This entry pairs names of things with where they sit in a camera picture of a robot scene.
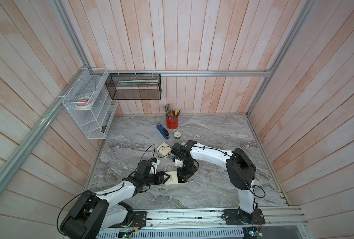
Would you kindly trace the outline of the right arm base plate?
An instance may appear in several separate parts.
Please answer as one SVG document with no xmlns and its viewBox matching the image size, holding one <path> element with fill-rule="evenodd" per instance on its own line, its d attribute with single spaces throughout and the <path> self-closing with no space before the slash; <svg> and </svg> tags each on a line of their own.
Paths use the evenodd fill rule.
<svg viewBox="0 0 354 239">
<path fill-rule="evenodd" d="M 226 225 L 264 225 L 266 223 L 262 210 L 256 208 L 251 214 L 238 209 L 227 209 L 223 211 L 221 218 Z"/>
</svg>

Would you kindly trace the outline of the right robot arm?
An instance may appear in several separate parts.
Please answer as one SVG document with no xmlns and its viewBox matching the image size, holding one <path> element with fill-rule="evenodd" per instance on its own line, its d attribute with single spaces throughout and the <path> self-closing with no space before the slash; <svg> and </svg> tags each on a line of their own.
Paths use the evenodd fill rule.
<svg viewBox="0 0 354 239">
<path fill-rule="evenodd" d="M 189 140 L 184 145 L 175 143 L 171 153 L 178 178 L 183 182 L 187 182 L 199 169 L 200 160 L 226 169 L 231 184 L 238 190 L 240 220 L 250 223 L 258 215 L 255 202 L 258 196 L 254 191 L 256 166 L 242 149 L 221 150 Z"/>
</svg>

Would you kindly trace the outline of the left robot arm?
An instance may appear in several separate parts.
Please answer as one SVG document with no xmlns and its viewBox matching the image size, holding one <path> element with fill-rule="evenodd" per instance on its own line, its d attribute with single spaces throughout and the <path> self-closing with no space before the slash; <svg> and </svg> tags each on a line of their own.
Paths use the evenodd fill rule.
<svg viewBox="0 0 354 239">
<path fill-rule="evenodd" d="M 122 183 L 100 192 L 86 190 L 74 199 L 72 206 L 62 222 L 56 220 L 60 234 L 70 239 L 94 239 L 111 226 L 133 224 L 133 208 L 124 201 L 144 192 L 144 187 L 165 184 L 170 175 L 157 172 L 160 161 L 156 158 L 139 162 Z"/>
</svg>

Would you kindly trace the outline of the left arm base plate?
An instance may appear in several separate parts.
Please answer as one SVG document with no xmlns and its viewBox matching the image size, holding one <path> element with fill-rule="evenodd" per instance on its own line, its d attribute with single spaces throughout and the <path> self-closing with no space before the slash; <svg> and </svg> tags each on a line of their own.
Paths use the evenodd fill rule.
<svg viewBox="0 0 354 239">
<path fill-rule="evenodd" d="M 126 218 L 124 222 L 111 226 L 111 228 L 119 229 L 141 229 L 147 224 L 147 211 L 139 211 L 129 213 L 128 219 Z"/>
</svg>

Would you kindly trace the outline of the small cream jewelry box front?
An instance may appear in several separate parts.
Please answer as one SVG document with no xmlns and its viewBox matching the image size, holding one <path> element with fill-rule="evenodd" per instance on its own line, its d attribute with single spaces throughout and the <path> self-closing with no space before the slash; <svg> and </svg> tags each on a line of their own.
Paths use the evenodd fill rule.
<svg viewBox="0 0 354 239">
<path fill-rule="evenodd" d="M 188 184 L 187 181 L 183 181 L 183 179 L 178 175 L 177 171 L 167 171 L 166 174 L 170 176 L 169 179 L 165 182 L 166 187 Z"/>
</svg>

